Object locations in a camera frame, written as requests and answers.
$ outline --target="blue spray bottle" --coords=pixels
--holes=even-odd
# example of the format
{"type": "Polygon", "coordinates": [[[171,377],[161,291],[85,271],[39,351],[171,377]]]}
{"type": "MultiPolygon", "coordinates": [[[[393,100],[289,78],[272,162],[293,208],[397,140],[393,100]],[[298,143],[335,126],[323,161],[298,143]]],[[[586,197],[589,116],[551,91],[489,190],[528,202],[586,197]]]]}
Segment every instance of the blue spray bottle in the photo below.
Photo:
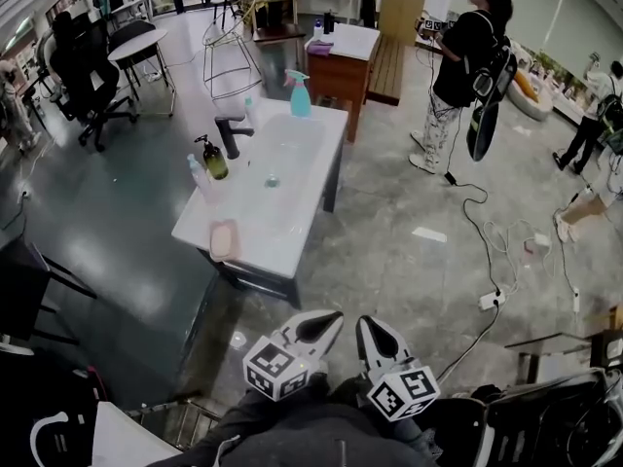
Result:
{"type": "Polygon", "coordinates": [[[285,74],[287,75],[285,84],[294,84],[292,97],[290,98],[292,116],[298,118],[308,117],[312,112],[312,101],[310,100],[308,89],[305,88],[305,80],[307,80],[309,76],[299,73],[298,71],[293,71],[292,69],[286,69],[285,74]]]}

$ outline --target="white patterned pants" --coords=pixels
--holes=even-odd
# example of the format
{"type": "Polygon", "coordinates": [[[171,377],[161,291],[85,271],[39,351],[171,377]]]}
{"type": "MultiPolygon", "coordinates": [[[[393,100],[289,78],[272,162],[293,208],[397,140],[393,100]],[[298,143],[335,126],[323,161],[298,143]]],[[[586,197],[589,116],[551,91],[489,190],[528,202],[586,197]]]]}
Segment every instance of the white patterned pants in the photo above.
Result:
{"type": "Polygon", "coordinates": [[[2,103],[7,109],[9,116],[9,127],[14,136],[15,143],[29,141],[34,135],[30,120],[26,114],[26,109],[21,103],[21,99],[14,93],[5,93],[0,97],[2,103]]]}
{"type": "Polygon", "coordinates": [[[430,97],[426,124],[424,125],[424,162],[426,167],[434,173],[439,171],[439,162],[444,153],[450,127],[457,120],[458,107],[444,102],[435,93],[430,97]]]}

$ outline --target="round white table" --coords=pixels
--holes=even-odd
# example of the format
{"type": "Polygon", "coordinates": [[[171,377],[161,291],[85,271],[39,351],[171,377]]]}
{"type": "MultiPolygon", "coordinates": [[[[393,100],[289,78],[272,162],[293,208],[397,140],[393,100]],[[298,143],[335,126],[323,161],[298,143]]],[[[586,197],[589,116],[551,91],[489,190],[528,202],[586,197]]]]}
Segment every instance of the round white table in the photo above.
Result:
{"type": "MultiPolygon", "coordinates": [[[[125,43],[123,43],[122,45],[117,47],[113,52],[111,52],[108,55],[108,60],[113,62],[113,61],[123,60],[129,57],[132,57],[135,54],[140,54],[144,50],[149,49],[150,47],[153,47],[154,45],[157,46],[158,42],[160,42],[166,36],[167,33],[168,31],[166,29],[153,29],[151,31],[148,31],[147,33],[143,33],[141,35],[135,36],[134,38],[127,40],[125,43]]],[[[158,62],[160,63],[160,66],[163,72],[163,79],[165,80],[165,84],[167,87],[169,87],[170,79],[166,76],[165,58],[160,52],[160,48],[158,48],[157,50],[156,57],[158,58],[158,62]]],[[[134,97],[136,98],[136,100],[139,100],[138,93],[136,92],[136,89],[134,88],[134,83],[130,79],[128,75],[128,71],[126,70],[125,72],[126,72],[126,77],[128,78],[128,82],[131,87],[132,93],[134,97]]],[[[134,73],[134,78],[136,79],[136,82],[138,83],[138,77],[136,76],[135,73],[134,73]]],[[[172,97],[171,97],[171,106],[170,106],[169,112],[167,113],[143,112],[141,114],[166,114],[168,116],[173,116],[173,106],[175,103],[175,87],[173,85],[171,85],[171,92],[172,92],[172,97]]]]}
{"type": "Polygon", "coordinates": [[[108,55],[108,60],[112,62],[138,54],[139,52],[150,48],[152,45],[156,45],[166,36],[167,33],[168,31],[166,31],[166,29],[154,29],[152,31],[147,31],[147,33],[143,33],[142,35],[135,36],[111,52],[108,55]]]}

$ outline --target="orange cushion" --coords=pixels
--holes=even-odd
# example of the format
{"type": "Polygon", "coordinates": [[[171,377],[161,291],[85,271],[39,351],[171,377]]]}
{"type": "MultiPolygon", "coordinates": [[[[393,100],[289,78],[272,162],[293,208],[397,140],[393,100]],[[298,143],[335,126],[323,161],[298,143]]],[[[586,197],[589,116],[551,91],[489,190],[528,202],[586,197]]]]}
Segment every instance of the orange cushion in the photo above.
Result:
{"type": "Polygon", "coordinates": [[[515,73],[515,81],[527,98],[531,98],[534,102],[538,103],[538,95],[534,93],[530,80],[526,78],[521,71],[515,73]]]}

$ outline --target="window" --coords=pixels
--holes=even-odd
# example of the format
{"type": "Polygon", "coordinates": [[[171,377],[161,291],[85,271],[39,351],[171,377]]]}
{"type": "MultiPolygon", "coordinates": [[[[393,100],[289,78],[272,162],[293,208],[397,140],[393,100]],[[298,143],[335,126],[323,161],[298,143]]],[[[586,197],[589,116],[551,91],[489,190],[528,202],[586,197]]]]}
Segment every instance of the window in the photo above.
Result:
{"type": "Polygon", "coordinates": [[[46,12],[46,18],[48,19],[48,24],[52,26],[56,16],[58,16],[61,12],[66,11],[72,5],[74,5],[78,0],[58,0],[52,8],[46,12]]]}

